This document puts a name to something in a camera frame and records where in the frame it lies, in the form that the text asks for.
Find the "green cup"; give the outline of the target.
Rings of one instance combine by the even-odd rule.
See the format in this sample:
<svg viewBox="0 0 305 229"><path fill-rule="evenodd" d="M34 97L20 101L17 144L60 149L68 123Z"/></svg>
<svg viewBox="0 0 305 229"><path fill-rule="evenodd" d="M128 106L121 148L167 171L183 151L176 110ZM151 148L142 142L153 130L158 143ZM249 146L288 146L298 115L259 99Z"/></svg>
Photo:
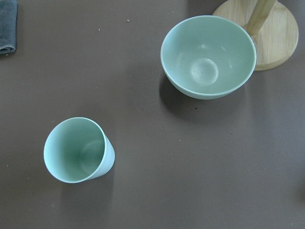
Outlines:
<svg viewBox="0 0 305 229"><path fill-rule="evenodd" d="M43 158L53 177L65 183L80 183L108 173L114 165L115 152L95 121L73 117L52 129Z"/></svg>

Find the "wooden cup tree stand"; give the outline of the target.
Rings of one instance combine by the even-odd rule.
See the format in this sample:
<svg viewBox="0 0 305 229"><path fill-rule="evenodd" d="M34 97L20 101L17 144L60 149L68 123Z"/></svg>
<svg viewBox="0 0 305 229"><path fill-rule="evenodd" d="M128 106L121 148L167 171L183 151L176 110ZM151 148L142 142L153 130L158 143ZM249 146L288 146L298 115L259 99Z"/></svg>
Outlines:
<svg viewBox="0 0 305 229"><path fill-rule="evenodd" d="M297 47L297 22L276 0L227 0L213 15L229 19L248 32L256 48L256 71L283 64Z"/></svg>

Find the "green bowl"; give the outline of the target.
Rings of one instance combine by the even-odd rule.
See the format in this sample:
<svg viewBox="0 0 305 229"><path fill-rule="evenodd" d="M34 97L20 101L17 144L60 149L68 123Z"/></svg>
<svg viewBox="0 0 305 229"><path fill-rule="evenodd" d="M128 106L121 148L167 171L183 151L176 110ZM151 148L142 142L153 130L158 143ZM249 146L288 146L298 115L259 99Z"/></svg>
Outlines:
<svg viewBox="0 0 305 229"><path fill-rule="evenodd" d="M256 66L250 35L218 16L191 17L165 36L161 64L170 83L196 99L224 97L243 86Z"/></svg>

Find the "grey folded cloth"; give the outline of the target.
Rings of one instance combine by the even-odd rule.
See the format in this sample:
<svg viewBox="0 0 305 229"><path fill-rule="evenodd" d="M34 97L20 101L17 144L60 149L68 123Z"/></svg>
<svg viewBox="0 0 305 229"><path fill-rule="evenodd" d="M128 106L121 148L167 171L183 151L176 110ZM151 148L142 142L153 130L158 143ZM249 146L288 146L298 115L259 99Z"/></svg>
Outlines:
<svg viewBox="0 0 305 229"><path fill-rule="evenodd" d="M0 53L16 50L18 3L16 0L0 1Z"/></svg>

